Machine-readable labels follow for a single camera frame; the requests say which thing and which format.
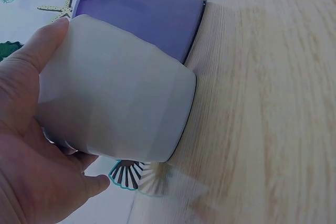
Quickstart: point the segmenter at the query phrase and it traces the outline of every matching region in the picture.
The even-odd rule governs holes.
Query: finger
[[[67,156],[68,159],[74,163],[76,169],[80,172],[86,170],[97,158],[97,155],[91,155],[84,152],[75,152]]]
[[[31,64],[39,73],[63,42],[69,27],[67,18],[60,18],[42,27],[8,59],[20,59]]]
[[[85,186],[88,197],[93,197],[105,191],[110,185],[110,180],[105,175],[97,177],[85,176]]]

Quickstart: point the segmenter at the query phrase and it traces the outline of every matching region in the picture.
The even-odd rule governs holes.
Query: wooden table
[[[189,121],[129,223],[336,223],[336,0],[208,0],[186,65]]]

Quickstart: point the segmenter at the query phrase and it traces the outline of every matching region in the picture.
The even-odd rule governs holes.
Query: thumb
[[[105,191],[110,185],[110,179],[105,175],[99,175],[97,177],[85,176],[84,181],[89,198]]]
[[[67,18],[60,18],[37,30],[30,40],[8,58],[31,64],[39,73],[63,42],[69,28]]]

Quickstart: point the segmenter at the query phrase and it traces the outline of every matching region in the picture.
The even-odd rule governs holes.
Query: purple container
[[[203,0],[77,0],[73,17],[110,23],[184,63],[204,6]]]

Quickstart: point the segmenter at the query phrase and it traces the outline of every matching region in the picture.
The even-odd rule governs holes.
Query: white mug
[[[87,15],[40,74],[36,119],[82,152],[164,162],[186,124],[195,74],[156,46]]]

